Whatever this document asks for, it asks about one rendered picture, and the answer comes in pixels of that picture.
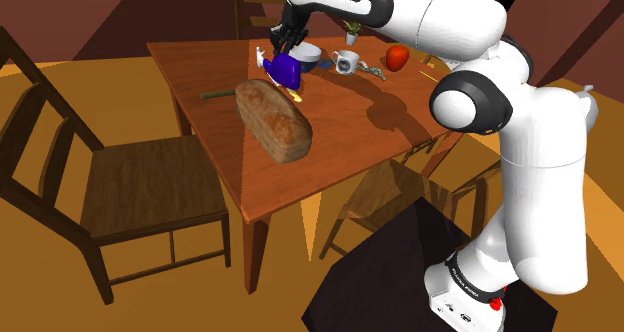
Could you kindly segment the wooden table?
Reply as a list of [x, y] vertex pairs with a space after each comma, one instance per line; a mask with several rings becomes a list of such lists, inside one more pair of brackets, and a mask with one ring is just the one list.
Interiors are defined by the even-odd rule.
[[303, 76], [298, 108], [310, 122], [313, 142], [301, 160], [275, 163], [245, 128], [234, 97], [202, 100], [200, 94], [265, 78], [256, 48], [266, 39], [157, 42], [149, 52], [167, 81], [183, 134], [195, 131], [243, 218], [244, 285], [253, 293], [273, 213], [439, 137], [445, 128], [429, 112], [442, 73], [411, 59], [386, 81], [357, 73], [315, 69]]

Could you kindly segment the red apple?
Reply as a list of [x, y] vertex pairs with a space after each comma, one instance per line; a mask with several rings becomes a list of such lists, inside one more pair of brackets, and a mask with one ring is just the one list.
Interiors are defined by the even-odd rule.
[[391, 72], [401, 70], [410, 57], [410, 51], [403, 45], [393, 45], [385, 54], [386, 67]]

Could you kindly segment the white mug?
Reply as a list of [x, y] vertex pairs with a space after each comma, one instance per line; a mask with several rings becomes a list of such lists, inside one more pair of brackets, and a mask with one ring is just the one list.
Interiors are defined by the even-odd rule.
[[334, 51], [331, 58], [335, 70], [341, 75], [353, 75], [360, 63], [360, 55], [349, 50]]

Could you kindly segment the light wooden chair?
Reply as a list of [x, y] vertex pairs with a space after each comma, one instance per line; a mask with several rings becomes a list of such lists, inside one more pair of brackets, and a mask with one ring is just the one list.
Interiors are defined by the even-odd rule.
[[319, 258], [324, 259], [329, 250], [341, 255], [347, 254], [334, 243], [345, 219], [350, 219], [374, 233], [419, 198], [424, 198], [444, 216], [453, 220], [460, 198], [474, 192], [470, 236], [475, 238], [486, 225], [488, 180], [500, 172], [501, 163], [497, 161], [464, 184], [449, 190], [395, 160], [375, 166], [368, 171], [341, 208]]

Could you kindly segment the brown bread loaf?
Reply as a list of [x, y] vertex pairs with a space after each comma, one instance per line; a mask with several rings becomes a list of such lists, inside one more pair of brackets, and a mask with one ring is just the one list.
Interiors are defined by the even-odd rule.
[[286, 95], [263, 79], [235, 88], [237, 111], [245, 126], [278, 164], [305, 157], [312, 145], [309, 121]]

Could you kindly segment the white and blue bowl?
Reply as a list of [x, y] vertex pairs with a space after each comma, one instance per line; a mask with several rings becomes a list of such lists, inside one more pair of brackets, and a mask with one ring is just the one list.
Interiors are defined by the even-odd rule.
[[300, 62], [302, 73], [312, 71], [317, 66], [321, 54], [320, 48], [307, 42], [301, 42], [289, 51], [289, 55]]

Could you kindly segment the silver keys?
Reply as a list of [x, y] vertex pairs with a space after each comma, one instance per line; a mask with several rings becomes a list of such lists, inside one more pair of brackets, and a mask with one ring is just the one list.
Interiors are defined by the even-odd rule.
[[365, 72], [365, 73], [370, 73], [374, 76], [379, 77], [382, 81], [386, 81], [386, 77], [384, 76], [382, 70], [379, 67], [369, 67], [365, 62], [359, 62], [357, 69], [359, 71]]

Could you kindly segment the small potted plant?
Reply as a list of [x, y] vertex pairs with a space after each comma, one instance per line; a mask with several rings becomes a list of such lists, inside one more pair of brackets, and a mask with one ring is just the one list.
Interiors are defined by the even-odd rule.
[[357, 21], [344, 21], [344, 24], [347, 30], [346, 44], [348, 46], [353, 46], [358, 38], [362, 25]]

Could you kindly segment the dark robot stand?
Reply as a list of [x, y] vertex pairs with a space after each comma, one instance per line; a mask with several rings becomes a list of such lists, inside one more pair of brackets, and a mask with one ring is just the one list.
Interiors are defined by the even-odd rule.
[[431, 308], [425, 269], [469, 236], [420, 198], [332, 265], [302, 321], [309, 332], [456, 332], [477, 319], [457, 303]]

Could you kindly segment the blue cup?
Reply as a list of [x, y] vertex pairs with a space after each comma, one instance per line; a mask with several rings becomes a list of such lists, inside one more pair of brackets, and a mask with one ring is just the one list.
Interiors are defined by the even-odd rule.
[[301, 64], [285, 53], [278, 53], [272, 60], [264, 57], [264, 51], [256, 48], [256, 63], [263, 68], [271, 79], [280, 86], [298, 90], [301, 85]]

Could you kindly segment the dark wooden chair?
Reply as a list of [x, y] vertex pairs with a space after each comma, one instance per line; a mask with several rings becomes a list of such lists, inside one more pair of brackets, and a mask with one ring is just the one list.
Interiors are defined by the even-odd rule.
[[[82, 254], [105, 304], [113, 286], [203, 261], [231, 261], [229, 213], [218, 174], [194, 135], [104, 146], [8, 31], [0, 26], [0, 68], [13, 61], [31, 85], [20, 96], [0, 130], [0, 197], [73, 244]], [[13, 174], [44, 105], [62, 121], [55, 131], [32, 192]], [[73, 221], [56, 206], [74, 138], [91, 150], [92, 159], [81, 218]], [[111, 278], [104, 246], [217, 222], [220, 250]]]
[[274, 27], [279, 24], [280, 18], [246, 15], [241, 10], [243, 3], [270, 4], [283, 6], [286, 0], [234, 0], [234, 14], [236, 17], [236, 38], [242, 38], [242, 29], [245, 27]]

